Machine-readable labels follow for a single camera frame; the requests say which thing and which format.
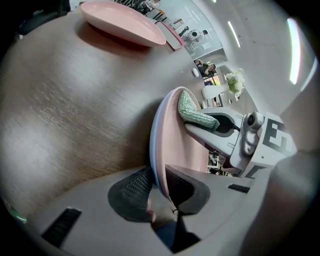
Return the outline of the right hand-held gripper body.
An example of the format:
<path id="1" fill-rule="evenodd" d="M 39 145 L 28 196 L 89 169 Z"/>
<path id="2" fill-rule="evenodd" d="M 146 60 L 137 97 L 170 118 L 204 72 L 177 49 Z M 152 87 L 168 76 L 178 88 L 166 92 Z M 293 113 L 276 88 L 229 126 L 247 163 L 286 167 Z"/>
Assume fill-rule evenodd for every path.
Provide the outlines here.
<path id="1" fill-rule="evenodd" d="M 231 175 L 255 178 L 258 171 L 275 166 L 297 152 L 295 143 L 279 116 L 257 111 L 243 117 L 229 163 Z"/>

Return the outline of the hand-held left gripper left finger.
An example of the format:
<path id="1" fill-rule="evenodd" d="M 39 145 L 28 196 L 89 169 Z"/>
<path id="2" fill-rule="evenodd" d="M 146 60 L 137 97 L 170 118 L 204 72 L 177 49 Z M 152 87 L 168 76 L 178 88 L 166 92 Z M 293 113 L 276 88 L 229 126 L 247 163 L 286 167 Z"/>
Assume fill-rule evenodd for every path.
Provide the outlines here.
<path id="1" fill-rule="evenodd" d="M 76 185 L 29 222 L 29 234 L 46 255 L 170 255 L 152 229 L 149 166 Z"/>

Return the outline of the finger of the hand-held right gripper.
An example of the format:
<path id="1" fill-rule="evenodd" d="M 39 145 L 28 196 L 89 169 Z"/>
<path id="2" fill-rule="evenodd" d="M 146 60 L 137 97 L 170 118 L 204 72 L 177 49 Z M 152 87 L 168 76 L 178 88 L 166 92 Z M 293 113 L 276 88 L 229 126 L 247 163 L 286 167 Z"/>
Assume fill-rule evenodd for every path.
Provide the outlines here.
<path id="1" fill-rule="evenodd" d="M 200 113 L 212 116 L 216 119 L 217 116 L 228 117 L 233 123 L 241 123 L 243 115 L 239 112 L 227 107 L 209 107 L 199 111 Z"/>
<path id="2" fill-rule="evenodd" d="M 236 146 L 239 131 L 229 130 L 227 133 L 210 132 L 193 124 L 185 124 L 187 133 L 206 149 L 217 150 L 226 157 L 230 157 Z"/>

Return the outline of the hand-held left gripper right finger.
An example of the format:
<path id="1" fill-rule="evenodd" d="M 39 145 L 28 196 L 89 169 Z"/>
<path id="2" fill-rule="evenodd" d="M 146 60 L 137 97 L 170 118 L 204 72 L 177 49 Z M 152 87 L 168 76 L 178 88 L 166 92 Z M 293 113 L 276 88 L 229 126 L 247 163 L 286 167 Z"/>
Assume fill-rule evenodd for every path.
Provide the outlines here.
<path id="1" fill-rule="evenodd" d="M 242 243 L 247 231 L 243 221 L 232 223 L 252 182 L 166 165 L 169 198 L 177 210 L 175 244 L 196 244 L 212 238 Z"/>

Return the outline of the person's left hand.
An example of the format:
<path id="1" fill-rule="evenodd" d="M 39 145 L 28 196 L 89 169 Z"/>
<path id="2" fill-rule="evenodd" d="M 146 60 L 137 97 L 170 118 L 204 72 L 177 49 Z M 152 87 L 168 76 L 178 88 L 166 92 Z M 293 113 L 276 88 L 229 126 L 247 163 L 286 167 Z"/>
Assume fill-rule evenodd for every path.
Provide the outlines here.
<path id="1" fill-rule="evenodd" d="M 153 223 L 156 220 L 156 213 L 151 209 L 152 201 L 150 199 L 147 200 L 147 213 L 151 218 L 151 223 Z"/>

